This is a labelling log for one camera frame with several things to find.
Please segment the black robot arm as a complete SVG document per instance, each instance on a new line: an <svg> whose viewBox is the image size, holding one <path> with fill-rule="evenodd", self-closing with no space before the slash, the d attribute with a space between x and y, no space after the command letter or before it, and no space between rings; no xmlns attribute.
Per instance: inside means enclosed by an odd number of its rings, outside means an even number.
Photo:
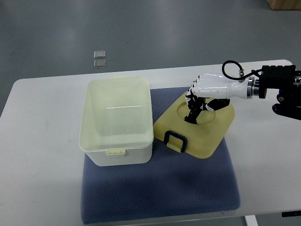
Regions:
<svg viewBox="0 0 301 226"><path fill-rule="evenodd" d="M238 78L229 76L225 72L227 64L238 66ZM247 78L247 98L258 96L265 99L268 89L277 89L278 103L272 106L273 112L284 117L301 119L301 72L296 70L295 65L264 65L261 69L251 70L249 74L244 74L244 69L240 63L228 60L222 64L222 74L230 80L239 82L244 82Z"/></svg>

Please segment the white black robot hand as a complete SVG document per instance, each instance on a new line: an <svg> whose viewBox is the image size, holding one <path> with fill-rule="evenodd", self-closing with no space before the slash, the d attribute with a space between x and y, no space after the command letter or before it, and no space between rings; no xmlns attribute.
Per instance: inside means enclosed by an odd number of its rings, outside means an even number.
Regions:
<svg viewBox="0 0 301 226"><path fill-rule="evenodd" d="M197 118L202 111L217 111L230 104L230 98L252 98L254 78L231 80L221 74L204 73L193 81L185 95L186 104L190 110L184 120L197 124Z"/></svg>

